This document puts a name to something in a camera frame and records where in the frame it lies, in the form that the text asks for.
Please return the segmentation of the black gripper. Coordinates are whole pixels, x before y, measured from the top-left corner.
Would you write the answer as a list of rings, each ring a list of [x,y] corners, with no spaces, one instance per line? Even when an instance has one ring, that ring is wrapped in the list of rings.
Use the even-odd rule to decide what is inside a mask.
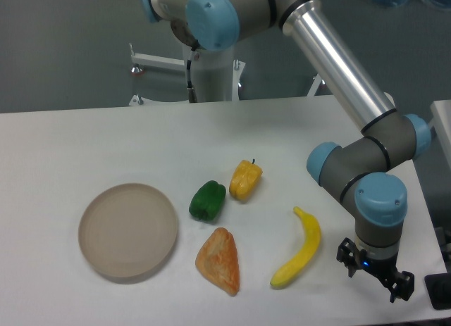
[[[346,237],[338,246],[336,260],[347,268],[349,277],[363,270],[383,281],[383,286],[390,291],[391,303],[397,299],[408,301],[415,289],[415,276],[411,272],[397,270],[399,247],[400,241],[390,246],[376,247],[361,239],[356,239],[354,243]]]

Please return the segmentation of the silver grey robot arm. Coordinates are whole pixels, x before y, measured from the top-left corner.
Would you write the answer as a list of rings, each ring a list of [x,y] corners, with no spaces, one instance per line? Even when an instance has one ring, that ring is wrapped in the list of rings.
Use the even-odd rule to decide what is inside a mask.
[[[401,115],[342,42],[320,0],[140,0],[147,19],[181,25],[182,41],[223,51],[278,26],[291,37],[353,119],[362,138],[346,147],[326,142],[307,159],[307,170],[355,220],[354,240],[345,239],[337,259],[350,275],[363,270],[408,300],[414,276],[399,272],[397,255],[407,190],[392,168],[429,147],[427,123]]]

